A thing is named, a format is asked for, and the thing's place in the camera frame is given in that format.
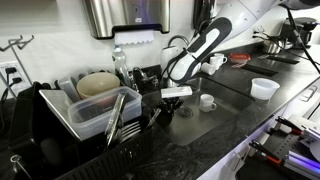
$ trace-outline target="coffee machine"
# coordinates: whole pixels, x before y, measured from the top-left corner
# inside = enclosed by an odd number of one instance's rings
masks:
[[[312,35],[311,31],[316,28],[316,26],[318,25],[318,21],[313,18],[301,17],[301,18],[295,18],[294,22],[296,24],[297,31],[300,34],[303,44],[307,48],[310,47],[308,43],[311,39],[311,35]],[[293,49],[302,48],[301,44],[298,42],[296,36],[293,33],[293,28],[288,19],[284,21],[279,36],[291,42],[293,44],[292,46]]]

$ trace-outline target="metal tongs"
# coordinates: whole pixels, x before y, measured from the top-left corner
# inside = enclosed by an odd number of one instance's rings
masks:
[[[104,132],[107,135],[107,147],[111,144],[112,139],[116,135],[118,128],[122,127],[122,111],[124,109],[124,99],[127,93],[120,93],[114,104],[110,120]]]

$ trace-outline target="plastic bin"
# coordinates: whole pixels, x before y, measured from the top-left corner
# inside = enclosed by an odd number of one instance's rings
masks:
[[[117,179],[152,155],[152,129],[112,148],[55,180]]]
[[[252,80],[251,95],[261,100],[269,100],[279,87],[275,81],[255,78]]]
[[[142,96],[126,86],[74,103],[68,109],[68,116],[70,125],[82,139],[92,137],[106,129],[119,93],[127,93],[122,113],[123,122],[141,115]]]
[[[68,95],[68,97],[71,99],[72,102],[77,102],[81,100],[76,87],[77,87],[78,81],[86,75],[88,75],[87,70],[79,70],[58,80],[58,85],[60,89],[66,92],[66,94]]]

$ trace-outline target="white robotic arm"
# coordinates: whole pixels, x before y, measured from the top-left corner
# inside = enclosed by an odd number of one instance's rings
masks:
[[[199,71],[201,62],[220,43],[242,33],[274,6],[289,9],[310,9],[320,0],[229,0],[208,28],[178,56],[168,62],[168,76],[178,84]]]

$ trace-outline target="metal rod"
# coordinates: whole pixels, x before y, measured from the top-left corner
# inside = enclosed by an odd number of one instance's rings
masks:
[[[14,164],[18,164],[19,167],[23,170],[23,172],[29,177],[29,179],[32,180],[32,177],[30,176],[30,174],[28,173],[28,171],[23,167],[23,165],[21,164],[20,162],[21,160],[21,156],[19,155],[13,155],[11,158],[10,158],[10,161]]]
[[[32,85],[31,79],[30,79],[30,77],[29,77],[29,75],[28,75],[28,73],[27,73],[26,69],[24,68],[24,66],[23,66],[23,64],[22,64],[22,62],[21,62],[21,60],[20,60],[20,58],[18,57],[18,54],[17,54],[17,53],[16,53],[16,51],[14,50],[13,45],[11,46],[11,50],[12,50],[12,52],[13,52],[14,56],[16,57],[16,59],[18,60],[18,62],[19,62],[19,64],[20,64],[20,66],[21,66],[21,68],[22,68],[22,70],[23,70],[23,71],[24,71],[24,73],[26,74],[26,77],[27,77],[27,79],[28,79],[29,83]]]

